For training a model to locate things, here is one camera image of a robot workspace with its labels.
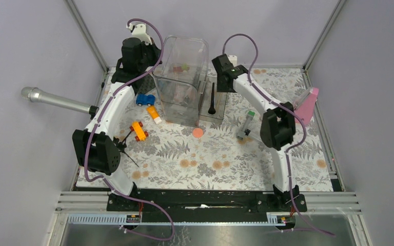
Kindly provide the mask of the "black mascara stick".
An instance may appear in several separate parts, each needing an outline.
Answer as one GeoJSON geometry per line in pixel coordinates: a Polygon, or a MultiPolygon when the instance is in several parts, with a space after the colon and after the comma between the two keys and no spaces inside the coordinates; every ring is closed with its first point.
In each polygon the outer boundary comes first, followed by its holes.
{"type": "Polygon", "coordinates": [[[211,87],[211,97],[210,97],[210,106],[208,109],[208,114],[214,115],[216,113],[216,109],[214,106],[214,101],[215,101],[215,83],[212,83],[211,87]]]}

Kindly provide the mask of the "clear acrylic organizer box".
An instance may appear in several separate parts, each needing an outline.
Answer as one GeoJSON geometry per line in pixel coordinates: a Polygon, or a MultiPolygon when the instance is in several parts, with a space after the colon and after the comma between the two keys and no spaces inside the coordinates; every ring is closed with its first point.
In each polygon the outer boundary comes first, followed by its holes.
{"type": "Polygon", "coordinates": [[[162,63],[152,73],[167,122],[197,127],[206,89],[209,51],[203,39],[165,38],[162,63]],[[187,64],[188,72],[173,73],[174,65],[187,64]]]}

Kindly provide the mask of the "orange round sponge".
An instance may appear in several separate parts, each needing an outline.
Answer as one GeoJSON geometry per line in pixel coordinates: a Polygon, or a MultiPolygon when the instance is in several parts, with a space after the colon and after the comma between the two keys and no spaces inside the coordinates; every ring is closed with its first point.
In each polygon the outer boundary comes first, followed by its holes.
{"type": "Polygon", "coordinates": [[[192,131],[192,135],[195,138],[201,138],[204,135],[204,130],[201,128],[194,128],[192,131]]]}

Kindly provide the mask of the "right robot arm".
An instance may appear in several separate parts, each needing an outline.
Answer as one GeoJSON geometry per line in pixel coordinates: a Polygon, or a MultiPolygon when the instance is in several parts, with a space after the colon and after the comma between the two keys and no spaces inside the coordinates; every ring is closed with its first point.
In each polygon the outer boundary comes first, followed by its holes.
{"type": "Polygon", "coordinates": [[[212,59],[217,75],[217,90],[243,96],[261,115],[260,139],[269,148],[275,178],[274,206],[280,211],[289,208],[299,212],[301,205],[298,185],[293,183],[289,150],[296,147],[293,137],[296,121],[290,102],[282,103],[266,92],[242,65],[234,66],[226,54],[212,59]]]}

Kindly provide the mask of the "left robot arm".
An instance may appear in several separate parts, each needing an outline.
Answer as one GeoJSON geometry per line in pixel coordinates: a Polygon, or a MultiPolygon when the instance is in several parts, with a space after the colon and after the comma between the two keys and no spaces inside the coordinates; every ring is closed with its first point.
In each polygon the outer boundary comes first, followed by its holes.
{"type": "Polygon", "coordinates": [[[125,143],[114,139],[120,120],[138,92],[140,84],[161,63],[164,48],[158,48],[147,33],[150,22],[133,18],[127,23],[131,37],[124,40],[125,52],[119,61],[124,69],[124,81],[111,83],[107,98],[84,130],[72,135],[77,162],[88,182],[102,180],[119,197],[119,204],[127,211],[134,210],[139,198],[133,191],[136,185],[121,168],[121,153],[125,143]]]}

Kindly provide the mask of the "dark grey building plate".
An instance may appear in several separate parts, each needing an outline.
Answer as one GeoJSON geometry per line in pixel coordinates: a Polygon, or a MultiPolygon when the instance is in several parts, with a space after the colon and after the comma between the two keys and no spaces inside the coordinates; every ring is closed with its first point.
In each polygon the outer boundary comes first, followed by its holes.
{"type": "Polygon", "coordinates": [[[155,82],[152,74],[137,80],[133,83],[133,88],[136,94],[147,94],[155,88],[155,82]]]}

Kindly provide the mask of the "blue toy car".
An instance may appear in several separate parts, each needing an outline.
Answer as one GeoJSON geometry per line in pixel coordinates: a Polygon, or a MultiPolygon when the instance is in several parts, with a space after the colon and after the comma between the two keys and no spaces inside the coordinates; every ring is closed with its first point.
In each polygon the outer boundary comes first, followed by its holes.
{"type": "Polygon", "coordinates": [[[153,106],[155,104],[156,97],[151,94],[138,94],[135,103],[138,106],[153,106]]]}

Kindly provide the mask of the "orange cream tube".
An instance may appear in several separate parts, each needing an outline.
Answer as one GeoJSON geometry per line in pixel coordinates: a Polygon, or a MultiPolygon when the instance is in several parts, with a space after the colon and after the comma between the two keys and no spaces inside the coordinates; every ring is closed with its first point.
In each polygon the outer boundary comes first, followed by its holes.
{"type": "Polygon", "coordinates": [[[149,113],[153,121],[158,125],[162,122],[161,117],[159,116],[155,106],[148,106],[146,111],[149,113]]]}

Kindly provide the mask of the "grey square tube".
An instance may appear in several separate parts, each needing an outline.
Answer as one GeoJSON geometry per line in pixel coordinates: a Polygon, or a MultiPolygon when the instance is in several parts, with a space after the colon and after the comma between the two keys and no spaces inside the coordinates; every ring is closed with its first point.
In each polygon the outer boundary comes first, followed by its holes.
{"type": "Polygon", "coordinates": [[[245,137],[248,137],[250,134],[250,129],[248,128],[250,123],[252,122],[255,113],[253,111],[248,111],[246,114],[245,122],[240,127],[239,131],[236,134],[236,138],[239,140],[243,140],[245,137]]]}

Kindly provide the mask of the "yellow red toy block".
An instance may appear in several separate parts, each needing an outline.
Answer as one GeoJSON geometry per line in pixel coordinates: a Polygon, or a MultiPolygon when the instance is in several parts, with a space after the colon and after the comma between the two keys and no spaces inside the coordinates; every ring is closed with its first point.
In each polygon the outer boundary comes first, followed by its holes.
{"type": "Polygon", "coordinates": [[[143,124],[141,121],[134,121],[130,126],[130,131],[135,133],[136,141],[145,141],[148,137],[148,132],[143,130],[143,124]]]}

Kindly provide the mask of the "pink stand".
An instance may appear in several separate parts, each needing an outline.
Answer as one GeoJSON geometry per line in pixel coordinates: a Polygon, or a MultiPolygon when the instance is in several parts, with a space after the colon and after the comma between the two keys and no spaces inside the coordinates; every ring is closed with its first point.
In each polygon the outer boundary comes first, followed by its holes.
{"type": "Polygon", "coordinates": [[[318,94],[318,88],[310,87],[303,91],[293,103],[294,113],[300,118],[304,125],[308,125],[313,117],[318,94]]]}

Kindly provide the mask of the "silver microphone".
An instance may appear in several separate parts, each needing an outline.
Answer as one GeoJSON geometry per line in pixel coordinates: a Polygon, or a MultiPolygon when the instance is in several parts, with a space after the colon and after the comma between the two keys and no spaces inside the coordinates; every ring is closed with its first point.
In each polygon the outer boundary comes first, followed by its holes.
{"type": "Polygon", "coordinates": [[[44,103],[76,112],[86,113],[90,116],[95,116],[99,109],[94,105],[47,93],[37,87],[22,88],[21,96],[32,103],[44,103]]]}

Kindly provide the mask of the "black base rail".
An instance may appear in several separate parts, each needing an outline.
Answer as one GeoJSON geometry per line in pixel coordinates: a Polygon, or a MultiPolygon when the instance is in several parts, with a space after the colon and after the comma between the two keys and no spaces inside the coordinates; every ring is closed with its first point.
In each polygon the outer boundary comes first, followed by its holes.
{"type": "Polygon", "coordinates": [[[133,189],[130,199],[109,194],[108,212],[135,212],[143,222],[266,222],[267,213],[307,211],[298,188],[294,198],[262,191],[133,189]]]}

